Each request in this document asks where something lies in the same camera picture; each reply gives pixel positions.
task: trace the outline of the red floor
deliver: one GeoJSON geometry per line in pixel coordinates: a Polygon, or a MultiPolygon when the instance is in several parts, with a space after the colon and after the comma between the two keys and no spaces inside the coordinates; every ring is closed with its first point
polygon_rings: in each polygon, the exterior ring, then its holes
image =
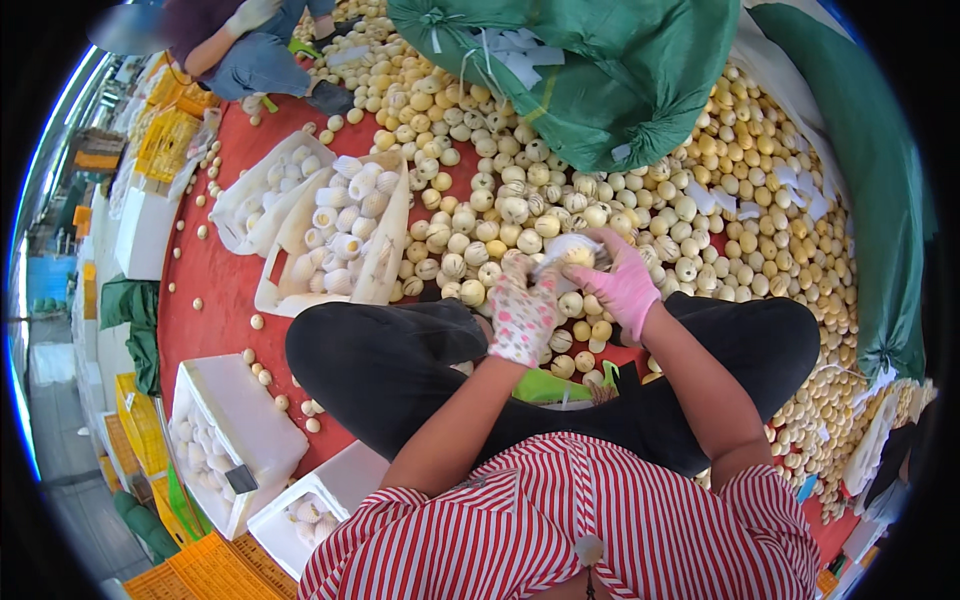
{"type": "MultiPolygon", "coordinates": [[[[304,123],[313,121],[318,131],[325,127],[326,118],[308,106],[303,100],[290,96],[276,95],[271,99],[279,106],[279,112],[271,114],[261,112],[262,123],[253,127],[249,116],[235,103],[225,105],[223,123],[219,139],[223,143],[220,157],[220,176],[217,181],[228,187],[233,184],[243,169],[249,169],[264,157],[280,140],[291,132],[300,129],[304,123]]],[[[372,144],[373,133],[379,129],[373,115],[366,114],[357,125],[346,125],[336,134],[330,149],[338,155],[364,156],[372,144]]],[[[455,142],[461,152],[461,163],[444,169],[453,177],[453,187],[445,194],[461,201],[469,198],[470,178],[476,173],[479,156],[469,143],[455,142]]],[[[180,259],[168,258],[164,269],[164,279],[160,286],[159,326],[157,337],[160,352],[160,387],[166,398],[166,409],[170,411],[173,401],[174,381],[180,361],[206,356],[218,356],[253,348],[256,359],[274,376],[274,384],[269,386],[271,395],[286,394],[290,397],[288,413],[300,428],[304,428],[306,417],[300,412],[300,403],[308,398],[302,389],[293,385],[290,370],[284,355],[284,337],[291,320],[263,315],[266,322],[260,330],[250,327],[250,317],[256,313],[253,307],[253,294],[263,270],[264,260],[259,256],[238,256],[227,251],[220,243],[213,224],[206,220],[213,202],[203,208],[197,207],[194,199],[200,193],[205,194],[207,176],[198,172],[194,193],[180,203],[180,219],[186,222],[183,231],[173,231],[170,239],[171,252],[180,247],[180,259]],[[210,235],[201,240],[197,237],[197,228],[208,225],[210,235]],[[169,282],[177,283],[177,291],[167,291],[169,282]],[[193,309],[194,298],[204,301],[203,310],[193,309]]],[[[410,222],[429,218],[428,211],[420,204],[417,194],[417,206],[411,212],[410,222]]],[[[714,239],[713,243],[723,252],[725,240],[714,239]]],[[[575,343],[571,353],[587,349],[586,343],[575,343]]],[[[616,364],[637,360],[637,350],[616,348],[608,345],[597,357],[597,365],[602,359],[616,364]]],[[[637,360],[640,375],[648,372],[645,362],[637,360]]],[[[310,441],[307,451],[295,476],[301,476],[317,467],[353,441],[353,437],[329,415],[320,416],[323,429],[312,434],[305,431],[310,441]]],[[[819,504],[808,500],[804,511],[810,520],[811,531],[821,543],[824,560],[835,556],[840,544],[847,538],[855,520],[842,519],[839,523],[824,527],[820,522],[819,504]]]]}

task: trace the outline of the styrofoam box lid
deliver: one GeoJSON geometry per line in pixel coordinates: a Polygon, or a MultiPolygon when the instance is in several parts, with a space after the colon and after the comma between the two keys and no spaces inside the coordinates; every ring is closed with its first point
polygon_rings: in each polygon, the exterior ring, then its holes
{"type": "Polygon", "coordinates": [[[307,493],[315,493],[326,508],[343,522],[360,502],[375,492],[390,463],[360,441],[313,469],[283,491],[248,521],[250,533],[277,564],[299,581],[313,548],[297,537],[286,508],[307,493]]]}
{"type": "Polygon", "coordinates": [[[218,492],[185,478],[213,525],[233,540],[247,531],[251,515],[282,492],[309,444],[286,413],[276,409],[240,354],[180,363],[171,422],[186,419],[194,404],[216,427],[228,456],[236,465],[246,465],[258,485],[253,492],[238,494],[230,507],[218,492]]]}

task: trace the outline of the green tarp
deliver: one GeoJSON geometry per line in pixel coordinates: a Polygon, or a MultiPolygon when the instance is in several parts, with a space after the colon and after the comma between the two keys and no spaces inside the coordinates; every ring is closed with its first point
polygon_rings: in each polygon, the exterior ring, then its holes
{"type": "Polygon", "coordinates": [[[581,171],[653,164],[684,142],[723,70],[735,0],[391,0],[400,34],[446,71],[494,93],[581,171]],[[563,48],[527,90],[471,28],[526,28],[563,48]],[[613,149],[627,155],[614,159],[613,149]]]}
{"type": "Polygon", "coordinates": [[[123,274],[100,288],[100,329],[130,324],[127,351],[136,371],[137,391],[160,395],[160,354],[156,347],[156,307],[160,299],[158,281],[127,279],[123,274]]]}
{"type": "Polygon", "coordinates": [[[783,4],[750,9],[813,92],[850,189],[858,290],[857,364],[924,379],[924,239],[936,228],[920,152],[900,105],[862,48],[783,4]]]}

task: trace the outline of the blue jeans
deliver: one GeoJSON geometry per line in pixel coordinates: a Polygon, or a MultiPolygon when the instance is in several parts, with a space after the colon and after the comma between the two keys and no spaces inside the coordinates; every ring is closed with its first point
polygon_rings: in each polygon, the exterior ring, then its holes
{"type": "Polygon", "coordinates": [[[284,0],[266,23],[233,44],[216,73],[204,83],[224,100],[239,100],[254,92],[302,96],[310,76],[287,49],[303,7],[315,18],[330,14],[335,0],[284,0]]]}

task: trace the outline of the white glove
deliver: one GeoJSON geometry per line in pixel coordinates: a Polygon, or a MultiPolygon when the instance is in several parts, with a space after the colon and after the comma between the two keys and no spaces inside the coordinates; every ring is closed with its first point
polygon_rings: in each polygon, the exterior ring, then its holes
{"type": "Polygon", "coordinates": [[[233,16],[227,19],[225,27],[232,35],[240,37],[269,21],[281,6],[283,0],[246,0],[233,16]]]}

